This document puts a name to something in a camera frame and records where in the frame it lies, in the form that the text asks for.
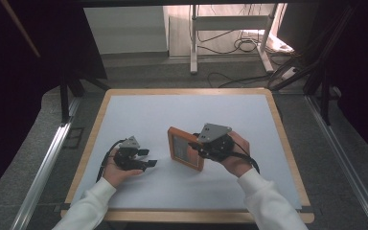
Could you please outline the white power strip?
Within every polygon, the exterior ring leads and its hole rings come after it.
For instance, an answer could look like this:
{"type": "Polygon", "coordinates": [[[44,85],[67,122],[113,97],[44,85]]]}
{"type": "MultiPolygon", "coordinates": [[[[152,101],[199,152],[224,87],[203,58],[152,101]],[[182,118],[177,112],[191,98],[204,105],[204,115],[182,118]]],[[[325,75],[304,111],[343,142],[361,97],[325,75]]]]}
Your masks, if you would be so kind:
{"type": "Polygon", "coordinates": [[[282,76],[281,79],[282,80],[287,80],[289,78],[291,78],[292,76],[294,76],[297,72],[299,71],[299,69],[297,67],[290,67],[282,76]]]}

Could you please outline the white table mat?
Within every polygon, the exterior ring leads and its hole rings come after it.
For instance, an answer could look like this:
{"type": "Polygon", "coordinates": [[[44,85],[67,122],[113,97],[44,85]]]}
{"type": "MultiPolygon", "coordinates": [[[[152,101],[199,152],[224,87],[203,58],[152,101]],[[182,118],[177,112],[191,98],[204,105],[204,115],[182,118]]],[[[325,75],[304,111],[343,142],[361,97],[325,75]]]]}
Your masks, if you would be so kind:
{"type": "Polygon", "coordinates": [[[188,133],[205,124],[231,127],[250,144],[261,176],[272,181],[296,209],[302,202],[264,95],[136,95],[113,96],[100,123],[89,161],[74,195],[96,182],[104,155],[119,140],[133,136],[155,167],[126,180],[111,198],[115,209],[241,210],[244,193],[234,175],[207,160],[198,172],[172,160],[168,130],[188,133]]]}

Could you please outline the person's right hand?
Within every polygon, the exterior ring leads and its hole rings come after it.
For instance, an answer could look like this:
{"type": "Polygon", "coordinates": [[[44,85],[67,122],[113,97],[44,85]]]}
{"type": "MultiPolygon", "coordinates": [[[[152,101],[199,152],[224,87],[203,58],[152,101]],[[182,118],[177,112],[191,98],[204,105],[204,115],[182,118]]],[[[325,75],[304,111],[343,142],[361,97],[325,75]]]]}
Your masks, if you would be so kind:
{"type": "MultiPolygon", "coordinates": [[[[234,152],[241,153],[243,155],[250,154],[249,142],[243,139],[237,132],[231,131],[228,135],[234,140],[234,152]]],[[[241,177],[243,174],[247,173],[252,169],[252,166],[245,160],[229,156],[221,162],[221,165],[236,177],[241,177]]]]}

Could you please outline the black metal stand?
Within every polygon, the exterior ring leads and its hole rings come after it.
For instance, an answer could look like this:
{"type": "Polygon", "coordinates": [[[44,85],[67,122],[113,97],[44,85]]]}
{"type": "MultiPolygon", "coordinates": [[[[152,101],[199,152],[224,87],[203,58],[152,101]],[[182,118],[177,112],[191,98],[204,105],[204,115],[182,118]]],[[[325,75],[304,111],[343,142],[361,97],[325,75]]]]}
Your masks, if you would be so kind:
{"type": "Polygon", "coordinates": [[[107,84],[95,79],[94,77],[89,76],[86,73],[83,73],[81,70],[63,72],[59,80],[60,80],[59,90],[60,90],[60,105],[61,105],[61,125],[63,127],[71,119],[68,90],[71,90],[72,94],[75,97],[78,98],[82,97],[84,95],[84,88],[82,86],[81,80],[88,81],[89,83],[99,87],[104,91],[110,89],[110,87],[107,84]]]}
{"type": "Polygon", "coordinates": [[[317,58],[311,64],[305,66],[300,71],[294,73],[286,80],[273,84],[272,80],[269,81],[267,88],[270,91],[279,91],[284,87],[308,76],[308,79],[303,87],[303,93],[306,96],[312,96],[318,88],[321,88],[320,94],[320,106],[319,114],[320,118],[328,126],[329,120],[329,100],[330,100],[330,78],[327,75],[326,64],[330,59],[331,53],[340,39],[343,31],[345,30],[349,20],[354,13],[354,8],[348,4],[344,7],[342,13],[331,24],[330,28],[324,32],[324,36],[328,39],[325,45],[321,45],[321,51],[318,53],[317,58]]]}

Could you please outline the wooden stick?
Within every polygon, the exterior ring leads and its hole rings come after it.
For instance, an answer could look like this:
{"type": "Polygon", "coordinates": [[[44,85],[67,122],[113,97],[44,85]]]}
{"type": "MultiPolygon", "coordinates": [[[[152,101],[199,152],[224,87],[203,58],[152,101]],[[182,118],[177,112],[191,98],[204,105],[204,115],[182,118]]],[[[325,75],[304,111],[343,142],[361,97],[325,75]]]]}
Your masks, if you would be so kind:
{"type": "Polygon", "coordinates": [[[11,4],[8,0],[0,0],[1,5],[9,15],[11,21],[14,23],[15,27],[18,29],[18,31],[22,34],[23,38],[33,51],[33,53],[36,55],[37,58],[40,58],[40,53],[37,50],[35,44],[33,43],[32,39],[30,38],[29,34],[27,33],[26,29],[24,28],[23,24],[21,23],[20,19],[18,18],[17,14],[13,10],[11,4]]]}

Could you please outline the white metal stand frame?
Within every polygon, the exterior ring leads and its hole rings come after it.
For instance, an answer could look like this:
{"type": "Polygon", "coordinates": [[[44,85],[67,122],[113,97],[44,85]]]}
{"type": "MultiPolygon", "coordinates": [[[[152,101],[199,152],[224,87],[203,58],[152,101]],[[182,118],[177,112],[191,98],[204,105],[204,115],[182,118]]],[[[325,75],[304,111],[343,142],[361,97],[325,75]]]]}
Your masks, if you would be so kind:
{"type": "Polygon", "coordinates": [[[192,5],[192,17],[190,21],[191,52],[190,73],[197,73],[197,45],[196,33],[199,31],[233,31],[233,30],[264,30],[263,38],[257,43],[256,48],[266,72],[273,73],[274,69],[268,58],[266,43],[274,22],[278,4],[274,4],[268,15],[230,15],[230,16],[198,16],[197,6],[192,5]]]}

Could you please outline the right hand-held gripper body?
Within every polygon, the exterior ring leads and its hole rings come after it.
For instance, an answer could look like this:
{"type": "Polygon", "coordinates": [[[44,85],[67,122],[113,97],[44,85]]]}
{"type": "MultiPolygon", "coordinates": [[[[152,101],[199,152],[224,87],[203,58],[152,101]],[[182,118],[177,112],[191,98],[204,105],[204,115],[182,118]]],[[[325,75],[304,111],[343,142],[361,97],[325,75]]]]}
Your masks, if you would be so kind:
{"type": "Polygon", "coordinates": [[[230,126],[215,124],[205,124],[202,130],[197,133],[197,142],[202,146],[198,151],[208,151],[210,160],[221,162],[226,159],[234,148],[234,141],[228,135],[232,131],[230,126]]]}

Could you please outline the person's left hand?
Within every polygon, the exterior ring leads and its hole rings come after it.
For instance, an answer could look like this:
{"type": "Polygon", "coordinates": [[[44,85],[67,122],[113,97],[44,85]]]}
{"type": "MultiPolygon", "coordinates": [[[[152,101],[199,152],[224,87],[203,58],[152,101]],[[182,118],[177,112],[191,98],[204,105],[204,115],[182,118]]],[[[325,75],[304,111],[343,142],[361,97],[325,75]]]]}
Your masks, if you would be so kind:
{"type": "Polygon", "coordinates": [[[136,176],[142,173],[141,170],[121,170],[114,161],[114,156],[118,152],[114,149],[107,157],[107,161],[103,170],[103,178],[109,182],[114,188],[117,188],[122,182],[131,176],[136,176]]]}

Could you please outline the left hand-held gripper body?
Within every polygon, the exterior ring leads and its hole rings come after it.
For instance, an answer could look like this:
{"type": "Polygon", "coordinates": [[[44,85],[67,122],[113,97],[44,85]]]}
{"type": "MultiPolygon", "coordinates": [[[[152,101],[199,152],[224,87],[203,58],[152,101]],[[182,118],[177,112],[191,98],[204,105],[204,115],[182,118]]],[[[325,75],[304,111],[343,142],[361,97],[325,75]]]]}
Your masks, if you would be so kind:
{"type": "Polygon", "coordinates": [[[140,150],[140,145],[134,136],[118,141],[116,143],[116,147],[118,152],[114,156],[114,161],[121,170],[144,171],[146,169],[142,165],[142,162],[144,161],[136,160],[138,150],[140,150]]]}

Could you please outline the black floor grate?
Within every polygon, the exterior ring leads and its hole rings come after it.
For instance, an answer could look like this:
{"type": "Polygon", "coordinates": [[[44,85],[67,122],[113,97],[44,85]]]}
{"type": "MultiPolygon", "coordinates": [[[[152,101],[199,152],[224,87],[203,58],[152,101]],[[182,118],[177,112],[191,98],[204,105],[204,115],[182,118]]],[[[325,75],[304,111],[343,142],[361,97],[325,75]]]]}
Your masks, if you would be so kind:
{"type": "Polygon", "coordinates": [[[83,127],[73,127],[69,130],[63,147],[68,150],[75,150],[81,143],[81,138],[84,132],[83,127]]]}

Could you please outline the aluminium rail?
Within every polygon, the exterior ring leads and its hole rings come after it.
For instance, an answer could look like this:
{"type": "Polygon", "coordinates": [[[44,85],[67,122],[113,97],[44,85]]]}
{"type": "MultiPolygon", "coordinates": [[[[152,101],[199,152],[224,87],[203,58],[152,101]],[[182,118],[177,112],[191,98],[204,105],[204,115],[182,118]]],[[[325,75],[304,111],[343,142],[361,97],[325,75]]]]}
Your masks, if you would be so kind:
{"type": "Polygon", "coordinates": [[[33,183],[20,206],[10,230],[26,230],[35,211],[35,207],[42,195],[51,171],[56,164],[58,155],[63,146],[64,140],[69,132],[71,124],[61,124],[57,129],[54,139],[48,148],[42,163],[34,177],[33,183]]]}
{"type": "Polygon", "coordinates": [[[341,170],[347,178],[362,210],[368,218],[368,189],[360,179],[351,160],[346,154],[345,149],[342,147],[339,140],[337,139],[332,127],[328,125],[322,118],[319,111],[319,105],[315,101],[315,98],[313,96],[305,96],[305,100],[316,122],[319,124],[325,139],[329,143],[331,150],[335,155],[336,161],[338,162],[341,170]]]}

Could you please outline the white panel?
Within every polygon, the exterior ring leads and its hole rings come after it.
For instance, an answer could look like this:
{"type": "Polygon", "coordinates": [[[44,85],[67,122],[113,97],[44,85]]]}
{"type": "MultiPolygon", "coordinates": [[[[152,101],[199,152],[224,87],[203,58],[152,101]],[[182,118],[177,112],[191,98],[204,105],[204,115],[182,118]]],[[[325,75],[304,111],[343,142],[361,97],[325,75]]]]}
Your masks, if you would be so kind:
{"type": "Polygon", "coordinates": [[[168,51],[162,6],[83,10],[102,55],[168,51]]]}

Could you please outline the wooden board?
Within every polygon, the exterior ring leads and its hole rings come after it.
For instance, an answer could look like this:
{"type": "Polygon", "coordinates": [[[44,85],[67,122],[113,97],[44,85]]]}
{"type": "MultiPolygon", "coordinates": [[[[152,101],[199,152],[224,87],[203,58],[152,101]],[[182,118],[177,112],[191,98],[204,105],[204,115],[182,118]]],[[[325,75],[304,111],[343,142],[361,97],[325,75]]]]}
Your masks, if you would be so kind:
{"type": "Polygon", "coordinates": [[[193,144],[197,145],[195,135],[171,126],[168,129],[168,139],[172,160],[199,172],[203,170],[204,160],[193,149],[193,144]]]}

